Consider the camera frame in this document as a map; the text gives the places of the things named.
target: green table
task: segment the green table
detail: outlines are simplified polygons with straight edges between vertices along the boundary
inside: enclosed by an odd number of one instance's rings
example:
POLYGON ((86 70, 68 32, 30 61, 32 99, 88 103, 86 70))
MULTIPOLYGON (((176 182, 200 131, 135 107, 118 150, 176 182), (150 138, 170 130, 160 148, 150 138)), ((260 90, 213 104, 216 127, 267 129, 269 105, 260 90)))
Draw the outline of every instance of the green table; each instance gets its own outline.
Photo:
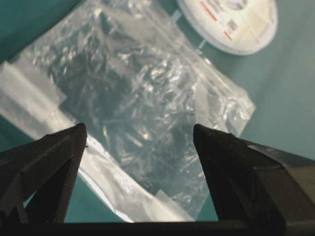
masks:
MULTIPOLYGON (((159 0, 169 14, 174 0, 159 0)), ((79 0, 1 0, 0 62, 10 59, 44 33, 79 0)), ((257 109, 242 138, 313 158, 315 146, 315 1, 279 0, 279 29, 273 42, 251 56, 233 56, 209 44, 203 52, 236 84, 249 92, 257 109)), ((179 26, 192 44, 201 38, 184 18, 179 26)), ((0 150, 30 141, 0 118, 0 150)), ((198 220, 215 220, 210 198, 198 220)), ((67 222, 120 221, 78 179, 67 222)))

